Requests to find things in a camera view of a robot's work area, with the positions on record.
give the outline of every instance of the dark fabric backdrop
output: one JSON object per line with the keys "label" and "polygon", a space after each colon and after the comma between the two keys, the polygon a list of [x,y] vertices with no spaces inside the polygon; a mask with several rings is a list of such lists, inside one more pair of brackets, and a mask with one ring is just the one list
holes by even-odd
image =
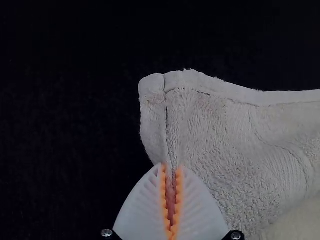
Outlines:
{"label": "dark fabric backdrop", "polygon": [[152,167],[139,135],[147,75],[320,88],[315,6],[150,2],[1,3],[0,239],[98,240],[112,228]]}

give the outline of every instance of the white towel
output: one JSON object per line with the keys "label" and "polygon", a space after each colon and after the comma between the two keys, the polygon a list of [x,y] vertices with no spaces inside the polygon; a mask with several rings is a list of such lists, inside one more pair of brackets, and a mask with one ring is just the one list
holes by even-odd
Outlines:
{"label": "white towel", "polygon": [[300,206],[280,217],[255,240],[319,239],[320,195],[305,200]]}
{"label": "white towel", "polygon": [[139,83],[154,164],[194,171],[231,230],[255,236],[320,191],[320,90],[262,92],[195,70]]}

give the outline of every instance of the towel fold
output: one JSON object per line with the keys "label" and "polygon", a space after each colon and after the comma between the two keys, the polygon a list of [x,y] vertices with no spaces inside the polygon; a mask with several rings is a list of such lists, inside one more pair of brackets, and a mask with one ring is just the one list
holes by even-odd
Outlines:
{"label": "towel fold", "polygon": [[249,238],[320,192],[320,90],[262,92],[195,70],[139,83],[154,164],[197,174]]}

